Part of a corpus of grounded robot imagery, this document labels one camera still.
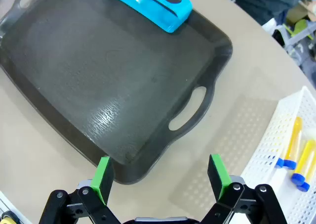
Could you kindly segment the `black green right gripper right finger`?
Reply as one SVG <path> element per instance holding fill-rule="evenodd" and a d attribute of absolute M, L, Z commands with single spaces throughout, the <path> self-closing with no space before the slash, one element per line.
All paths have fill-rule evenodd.
<path fill-rule="evenodd" d="M 202 224 L 228 224 L 234 214 L 244 214 L 251 224 L 285 224 L 273 188 L 259 184 L 254 189 L 229 176 L 218 154 L 209 156 L 207 174 L 216 203 L 201 220 Z"/>

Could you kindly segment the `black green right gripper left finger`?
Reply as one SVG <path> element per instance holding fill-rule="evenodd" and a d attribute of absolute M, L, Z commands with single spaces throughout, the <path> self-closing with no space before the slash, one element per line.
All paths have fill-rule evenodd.
<path fill-rule="evenodd" d="M 107 206 L 113 181 L 112 160 L 102 157 L 90 184 L 71 194 L 64 190 L 51 192 L 39 223 L 76 224 L 80 218 L 89 218 L 93 224 L 119 224 Z"/>

